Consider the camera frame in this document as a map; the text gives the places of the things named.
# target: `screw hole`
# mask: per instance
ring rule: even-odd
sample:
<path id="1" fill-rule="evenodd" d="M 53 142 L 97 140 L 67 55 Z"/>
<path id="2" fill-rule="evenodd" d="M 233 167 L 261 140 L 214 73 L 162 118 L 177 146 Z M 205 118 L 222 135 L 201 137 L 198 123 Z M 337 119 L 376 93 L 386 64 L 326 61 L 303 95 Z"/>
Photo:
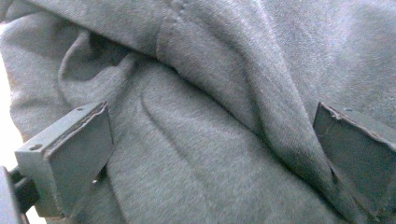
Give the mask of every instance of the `screw hole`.
<path id="1" fill-rule="evenodd" d="M 34 146 L 29 147 L 29 150 L 36 151 L 36 150 L 40 149 L 42 146 L 43 145 L 41 145 L 41 144 L 35 144 Z"/>

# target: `cloth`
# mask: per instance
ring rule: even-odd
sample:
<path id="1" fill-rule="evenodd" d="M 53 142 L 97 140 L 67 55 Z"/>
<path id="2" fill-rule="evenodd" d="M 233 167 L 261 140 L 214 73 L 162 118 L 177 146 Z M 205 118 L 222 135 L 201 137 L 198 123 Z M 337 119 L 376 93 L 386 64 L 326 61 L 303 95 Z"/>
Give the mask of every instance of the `cloth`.
<path id="1" fill-rule="evenodd" d="M 393 1 L 0 3 L 29 139 L 108 101 L 108 177 L 83 223 L 371 223 L 312 128 L 319 101 L 396 128 Z"/>

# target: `gray sweatshirt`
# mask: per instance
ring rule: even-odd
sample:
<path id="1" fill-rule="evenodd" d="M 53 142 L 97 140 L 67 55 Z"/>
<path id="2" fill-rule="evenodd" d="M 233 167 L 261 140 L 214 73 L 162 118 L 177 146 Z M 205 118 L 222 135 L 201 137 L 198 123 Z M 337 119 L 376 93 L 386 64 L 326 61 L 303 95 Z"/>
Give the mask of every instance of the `gray sweatshirt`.
<path id="1" fill-rule="evenodd" d="M 395 2 L 2 0 L 0 14 L 25 140 L 109 102 L 116 150 L 71 221 L 373 221 L 312 124 L 324 101 L 396 128 Z"/>

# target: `seam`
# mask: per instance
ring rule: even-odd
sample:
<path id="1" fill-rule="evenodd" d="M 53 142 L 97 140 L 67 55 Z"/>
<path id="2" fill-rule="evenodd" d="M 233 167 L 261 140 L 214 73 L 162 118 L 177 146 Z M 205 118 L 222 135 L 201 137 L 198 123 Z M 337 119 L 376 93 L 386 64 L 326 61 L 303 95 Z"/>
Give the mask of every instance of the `seam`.
<path id="1" fill-rule="evenodd" d="M 169 42 L 175 33 L 177 24 L 181 21 L 181 15 L 184 14 L 186 5 L 186 0 L 173 0 L 168 13 L 163 17 L 156 40 L 156 57 L 162 63 L 169 64 L 167 58 Z"/>

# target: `wrinkle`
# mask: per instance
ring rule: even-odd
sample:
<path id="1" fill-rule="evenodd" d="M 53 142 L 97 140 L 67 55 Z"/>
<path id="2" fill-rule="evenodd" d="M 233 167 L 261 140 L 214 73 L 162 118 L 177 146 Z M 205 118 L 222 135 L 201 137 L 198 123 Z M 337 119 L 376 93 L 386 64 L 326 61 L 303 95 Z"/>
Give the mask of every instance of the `wrinkle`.
<path id="1" fill-rule="evenodd" d="M 11 6 L 14 0 L 2 0 L 0 2 L 0 22 L 3 21 L 4 17 L 7 14 L 8 8 Z"/>
<path id="2" fill-rule="evenodd" d="M 155 119 L 155 117 L 152 115 L 152 113 L 149 112 L 149 108 L 147 107 L 146 103 L 145 103 L 145 92 L 147 91 L 147 88 L 143 89 L 143 93 L 140 95 L 140 104 L 142 105 L 143 111 L 144 113 L 148 116 L 150 122 L 154 125 L 154 127 L 160 131 L 160 133 L 162 134 L 163 138 L 172 146 L 172 148 L 175 150 L 175 152 L 177 153 L 177 155 L 183 160 L 185 161 L 189 167 L 191 168 L 191 172 L 194 174 L 194 179 L 197 180 L 200 183 L 200 186 L 202 189 L 207 189 L 207 184 L 205 183 L 205 180 L 202 179 L 195 171 L 194 169 L 194 165 L 191 164 L 191 160 L 189 159 L 187 153 L 183 152 L 182 150 L 180 150 L 179 146 L 177 145 L 177 141 L 175 139 L 172 138 L 172 136 L 170 134 L 167 134 L 165 129 L 162 127 L 161 123 Z M 210 219 L 211 219 L 211 223 L 216 223 L 217 221 L 215 221 L 214 216 L 212 214 L 212 209 L 210 206 L 210 200 L 207 198 L 206 196 L 206 191 L 202 190 L 203 195 L 204 195 L 204 201 L 206 204 L 206 207 L 208 208 L 208 211 L 210 211 Z"/>
<path id="3" fill-rule="evenodd" d="M 8 29 L 8 27 L 16 27 L 21 23 L 31 29 Z M 1 40 L 11 46 L 23 46 L 25 51 L 46 60 L 56 62 L 63 57 L 64 49 L 70 46 L 70 39 L 68 39 L 68 37 L 75 35 L 72 26 L 70 22 L 63 21 L 48 12 L 38 11 L 8 23 L 5 30 L 7 35 L 2 36 Z M 26 43 L 26 36 L 40 36 L 42 39 L 36 41 L 34 44 L 30 44 Z M 51 44 L 52 50 L 47 48 L 48 44 Z"/>
<path id="4" fill-rule="evenodd" d="M 90 70 L 91 79 L 80 81 L 74 75 L 79 73 L 65 73 L 61 70 L 58 75 L 58 84 L 65 99 L 70 105 L 80 106 L 86 102 L 108 101 L 114 105 L 126 89 L 128 89 L 128 79 L 136 70 L 136 62 L 145 57 L 130 52 L 116 66 L 105 66 L 98 73 Z"/>
<path id="5" fill-rule="evenodd" d="M 240 2 L 213 4 L 197 2 L 193 11 L 191 8 L 186 15 L 192 17 L 191 13 L 199 12 L 194 16 L 206 23 L 213 35 L 234 46 L 242 55 L 247 86 L 259 107 L 262 139 L 268 141 L 275 154 L 295 174 L 324 193 L 349 220 L 360 222 L 364 214 L 351 195 L 338 191 L 341 185 L 335 186 L 332 182 L 332 168 L 316 138 L 302 96 L 291 79 L 268 12 L 262 8 L 238 7 Z M 184 27 L 187 25 L 181 23 L 177 29 L 188 30 Z M 179 42 L 191 41 L 180 39 Z M 183 64 L 175 64 L 188 51 L 179 51 L 177 43 L 171 44 L 173 46 L 167 51 L 167 54 L 173 51 L 172 57 L 168 56 L 172 58 L 170 64 L 181 74 L 188 73 L 189 68 L 182 71 L 179 66 Z"/>

